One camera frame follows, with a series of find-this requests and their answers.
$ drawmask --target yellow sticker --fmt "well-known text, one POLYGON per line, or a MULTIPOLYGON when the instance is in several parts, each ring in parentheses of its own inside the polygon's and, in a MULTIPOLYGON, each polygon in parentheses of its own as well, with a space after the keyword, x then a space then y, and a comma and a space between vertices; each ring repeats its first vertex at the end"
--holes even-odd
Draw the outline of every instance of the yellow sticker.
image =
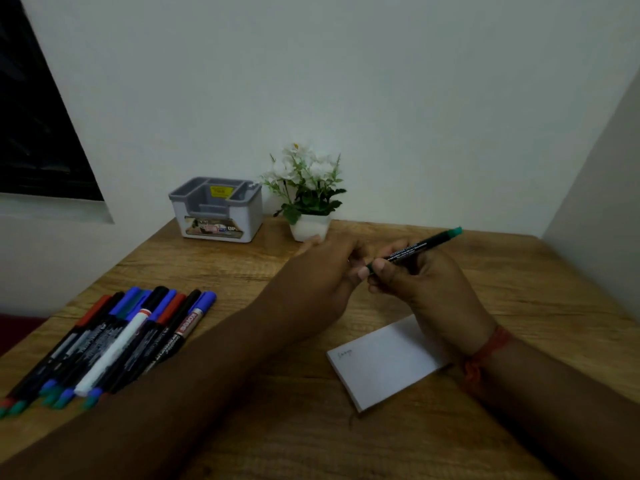
POLYGON ((228 198, 234 192, 235 187, 215 187, 211 186, 212 197, 228 198))

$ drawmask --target window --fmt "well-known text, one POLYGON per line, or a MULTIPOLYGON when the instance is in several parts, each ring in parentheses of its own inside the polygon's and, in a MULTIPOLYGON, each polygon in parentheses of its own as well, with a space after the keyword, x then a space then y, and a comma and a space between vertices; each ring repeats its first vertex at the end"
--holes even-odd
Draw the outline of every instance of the window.
POLYGON ((104 201, 20 0, 0 0, 0 192, 104 201))

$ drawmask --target sticky note pad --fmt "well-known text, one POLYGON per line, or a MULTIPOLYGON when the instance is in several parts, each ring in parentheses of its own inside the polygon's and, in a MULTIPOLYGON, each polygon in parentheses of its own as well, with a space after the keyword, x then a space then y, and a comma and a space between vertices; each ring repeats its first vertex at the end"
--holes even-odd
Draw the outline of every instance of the sticky note pad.
POLYGON ((358 412, 383 401, 447 364, 414 315, 326 353, 358 412))

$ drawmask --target person's left arm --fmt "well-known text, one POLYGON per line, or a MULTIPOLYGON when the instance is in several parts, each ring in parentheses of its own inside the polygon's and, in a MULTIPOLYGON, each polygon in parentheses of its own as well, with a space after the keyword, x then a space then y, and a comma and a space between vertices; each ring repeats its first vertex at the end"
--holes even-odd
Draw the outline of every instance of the person's left arm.
POLYGON ((258 363, 328 327, 360 282, 356 240, 309 241, 244 310, 0 465, 5 480, 162 479, 258 363))

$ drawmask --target fingernail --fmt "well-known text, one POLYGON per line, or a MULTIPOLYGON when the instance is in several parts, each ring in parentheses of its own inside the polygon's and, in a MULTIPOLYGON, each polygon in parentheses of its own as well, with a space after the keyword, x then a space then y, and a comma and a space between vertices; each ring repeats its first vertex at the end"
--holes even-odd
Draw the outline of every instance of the fingernail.
POLYGON ((382 268, 384 268, 385 266, 385 260, 382 258, 374 259, 371 266, 373 267, 373 271, 375 271, 376 273, 379 273, 380 271, 382 271, 382 268))
POLYGON ((368 267, 363 266, 358 270, 358 277, 359 277, 360 281, 366 280, 368 275, 369 275, 369 268, 368 267))

